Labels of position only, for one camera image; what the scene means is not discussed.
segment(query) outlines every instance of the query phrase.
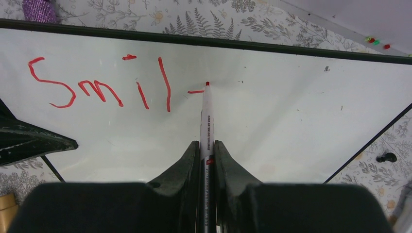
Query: whiteboard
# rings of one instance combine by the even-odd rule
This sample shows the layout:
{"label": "whiteboard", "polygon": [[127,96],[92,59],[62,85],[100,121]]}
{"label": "whiteboard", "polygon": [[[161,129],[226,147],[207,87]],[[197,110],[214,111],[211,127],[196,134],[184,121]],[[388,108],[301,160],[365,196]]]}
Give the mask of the whiteboard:
{"label": "whiteboard", "polygon": [[11,29],[1,37],[0,98],[17,119],[79,144],[47,156],[66,181],[159,175],[199,139],[202,94],[188,91],[206,81],[215,139],[264,182],[324,182],[412,102],[409,65]]}

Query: red dash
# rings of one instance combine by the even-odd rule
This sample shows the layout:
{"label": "red dash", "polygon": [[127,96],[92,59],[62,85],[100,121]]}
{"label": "red dash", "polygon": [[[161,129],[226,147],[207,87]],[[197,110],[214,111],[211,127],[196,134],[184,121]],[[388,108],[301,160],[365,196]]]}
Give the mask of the red dash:
{"label": "red dash", "polygon": [[137,89],[139,90],[140,96],[142,97],[142,101],[143,101],[144,107],[145,107],[146,109],[149,109],[149,106],[147,105],[146,98],[144,97],[144,94],[143,94],[143,91],[142,91],[142,89],[141,89],[141,87],[140,87],[140,84],[139,84],[139,82],[136,82],[136,83],[137,83]]}
{"label": "red dash", "polygon": [[168,98],[167,98],[167,101],[166,101],[166,106],[167,106],[168,112],[170,112],[171,89],[170,89],[169,81],[168,81],[167,76],[166,76],[165,69],[164,69],[164,67],[163,67],[162,58],[159,57],[158,60],[159,60],[160,70],[162,71],[163,79],[165,80],[165,84],[166,84],[166,87],[167,87],[167,90],[168,90]]}
{"label": "red dash", "polygon": [[205,91],[188,91],[189,94],[203,93]]}
{"label": "red dash", "polygon": [[99,82],[99,81],[97,81],[97,80],[94,81],[94,85],[93,85],[93,83],[90,82],[89,80],[84,80],[84,81],[78,82],[78,85],[79,85],[80,89],[83,90],[84,93],[85,93],[87,96],[90,96],[90,94],[89,94],[89,92],[87,91],[87,89],[85,88],[85,83],[87,83],[87,84],[89,84],[89,85],[91,86],[91,88],[93,89],[93,91],[96,92],[96,94],[99,96],[99,98],[100,98],[103,102],[106,102],[106,98],[104,97],[103,92],[102,92],[102,90],[100,89],[100,86],[106,87],[106,88],[112,93],[112,95],[114,96],[114,98],[115,98],[115,99],[117,100],[117,102],[119,103],[119,106],[120,106],[120,107],[123,107],[123,106],[124,106],[123,103],[121,102],[121,99],[117,96],[117,94],[115,93],[115,91],[113,91],[113,89],[112,89],[109,85],[107,85],[107,84],[105,84],[105,83],[101,83],[101,82]]}
{"label": "red dash", "polygon": [[137,56],[128,54],[127,56],[123,57],[122,59],[123,59],[124,61],[127,61],[127,60],[136,59],[136,58],[137,58]]}
{"label": "red dash", "polygon": [[32,74],[32,76],[34,77],[34,79],[36,79],[38,82],[41,82],[41,83],[52,83],[52,84],[62,85],[62,86],[64,86],[65,88],[67,88],[67,89],[71,92],[71,98],[70,98],[70,101],[69,101],[68,104],[62,105],[62,106],[58,106],[58,105],[55,105],[55,104],[53,104],[53,103],[49,103],[49,104],[51,104],[52,106],[54,106],[54,107],[56,107],[56,108],[68,108],[68,107],[70,107],[70,106],[73,104],[74,99],[76,98],[76,93],[75,93],[67,84],[65,84],[65,83],[57,82],[57,81],[51,81],[51,80],[39,79],[39,78],[37,77],[36,73],[34,72],[33,64],[36,63],[36,62],[38,62],[38,61],[41,61],[41,60],[44,60],[44,57],[38,57],[38,58],[36,58],[36,59],[34,59],[34,60],[29,61],[29,64],[28,64],[28,65],[29,65],[30,73]]}

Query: dark green border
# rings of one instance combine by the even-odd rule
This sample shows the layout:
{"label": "dark green border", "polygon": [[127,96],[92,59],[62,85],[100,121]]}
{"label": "dark green border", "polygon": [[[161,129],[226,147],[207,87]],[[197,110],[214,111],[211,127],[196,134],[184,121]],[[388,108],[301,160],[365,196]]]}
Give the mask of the dark green border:
{"label": "dark green border", "polygon": [[[9,29],[18,29],[18,30],[36,31],[36,32],[45,32],[45,33],[59,33],[59,34],[83,35],[83,36],[92,36],[92,37],[105,37],[105,38],[115,38],[115,39],[125,39],[125,40],[140,40],[140,41],[150,41],[150,42],[160,42],[160,43],[184,44],[184,45],[194,45],[194,46],[219,47],[219,48],[239,49],[239,50],[277,52],[277,53],[287,53],[287,54],[315,56],[315,57],[328,57],[328,58],[356,60],[356,61],[369,61],[369,62],[412,65],[412,58],[410,57],[387,56],[387,55],[355,53],[355,52],[345,52],[345,51],[335,51],[335,50],[321,50],[321,49],[312,49],[312,48],[295,47],[295,46],[273,45],[273,44],[234,41],[234,40],[222,40],[222,39],[202,38],[202,37],[194,37],[194,36],[129,32],[129,31],[122,31],[122,30],[102,29],[102,28],[89,28],[89,27],[78,27],[78,26],[70,26],[70,25],[56,25],[56,24],[36,23],[36,22],[25,22],[25,21],[10,20],[10,19],[0,19],[0,28],[9,28]],[[390,128],[393,124],[395,124],[410,109],[412,109],[412,103],[408,107],[406,107],[406,109],[402,111],[398,116],[396,116],[395,119],[393,119],[385,128],[383,128],[375,137],[373,137],[363,148],[361,148],[354,156],[352,156],[352,158],[350,158],[340,169],[338,169],[325,182],[328,182],[333,177],[335,177],[343,168],[345,168],[345,166],[347,166],[353,159],[355,159],[356,156],[358,156],[371,143],[373,143],[377,138],[379,138],[386,130],[388,130],[388,128]],[[57,170],[53,167],[50,161],[48,160],[46,161],[46,160],[45,162],[50,167],[50,169],[55,173],[55,175],[61,181],[64,182],[63,178],[60,176]]]}

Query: push pin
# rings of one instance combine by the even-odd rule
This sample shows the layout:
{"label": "push pin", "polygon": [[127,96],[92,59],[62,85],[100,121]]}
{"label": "push pin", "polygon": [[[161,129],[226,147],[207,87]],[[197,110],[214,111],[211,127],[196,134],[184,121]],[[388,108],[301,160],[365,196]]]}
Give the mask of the push pin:
{"label": "push pin", "polygon": [[391,163],[394,163],[394,162],[396,162],[397,160],[398,160],[398,159],[397,159],[396,155],[395,155],[394,153],[391,153],[391,152],[376,157],[376,161],[377,161],[378,163],[382,163],[382,162],[385,162],[385,161],[389,161],[389,162],[391,162]]}

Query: marker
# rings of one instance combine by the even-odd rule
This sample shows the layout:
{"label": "marker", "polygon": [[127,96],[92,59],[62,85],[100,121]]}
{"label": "marker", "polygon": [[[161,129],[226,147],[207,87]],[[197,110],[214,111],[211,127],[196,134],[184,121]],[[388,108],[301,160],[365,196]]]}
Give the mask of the marker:
{"label": "marker", "polygon": [[197,233],[216,233],[212,93],[206,82],[200,119],[200,194]]}

